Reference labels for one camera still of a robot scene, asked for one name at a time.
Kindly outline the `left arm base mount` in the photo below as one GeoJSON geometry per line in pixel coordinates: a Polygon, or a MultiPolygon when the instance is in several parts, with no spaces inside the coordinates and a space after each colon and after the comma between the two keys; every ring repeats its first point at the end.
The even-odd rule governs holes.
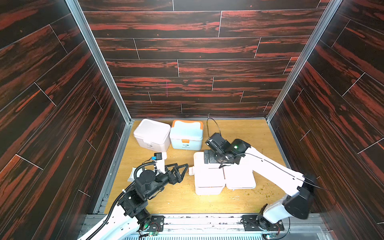
{"type": "Polygon", "coordinates": [[[139,228],[139,238],[154,237],[164,230],[165,216],[152,215],[139,228]]]}

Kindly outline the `white gauze packet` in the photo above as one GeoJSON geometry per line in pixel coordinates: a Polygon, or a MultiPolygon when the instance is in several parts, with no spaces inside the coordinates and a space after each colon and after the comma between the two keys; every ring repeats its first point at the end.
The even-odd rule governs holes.
{"type": "Polygon", "coordinates": [[[136,169],[137,169],[137,168],[132,168],[130,177],[128,178],[127,182],[133,182],[133,181],[135,180],[134,177],[135,177],[135,170],[136,170],[136,169]]]}

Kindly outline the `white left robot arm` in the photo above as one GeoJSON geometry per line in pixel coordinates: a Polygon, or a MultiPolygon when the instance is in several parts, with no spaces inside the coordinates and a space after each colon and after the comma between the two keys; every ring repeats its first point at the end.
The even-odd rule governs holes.
{"type": "Polygon", "coordinates": [[[80,237],[81,240],[119,240],[135,232],[147,229],[151,214],[146,207],[168,184],[181,183],[189,165],[165,165],[161,173],[156,162],[138,166],[134,181],[114,200],[109,213],[94,227],[80,237]]]}

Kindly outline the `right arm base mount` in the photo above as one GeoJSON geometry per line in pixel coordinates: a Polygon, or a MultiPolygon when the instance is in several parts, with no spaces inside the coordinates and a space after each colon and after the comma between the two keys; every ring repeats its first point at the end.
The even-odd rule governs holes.
{"type": "Polygon", "coordinates": [[[258,215],[242,215],[240,223],[246,232],[269,231],[279,233],[285,230],[282,221],[272,224],[263,217],[259,220],[258,215]]]}

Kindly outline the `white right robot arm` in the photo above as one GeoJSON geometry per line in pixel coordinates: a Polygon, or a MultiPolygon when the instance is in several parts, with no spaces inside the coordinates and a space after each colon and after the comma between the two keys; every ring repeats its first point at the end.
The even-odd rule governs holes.
{"type": "Polygon", "coordinates": [[[213,159],[224,169],[238,166],[256,172],[282,189],[286,195],[273,204],[266,204],[257,216],[262,229],[289,217],[306,220],[315,196],[315,178],[305,176],[271,160],[247,142],[235,139],[232,143],[220,133],[206,141],[213,159]]]}

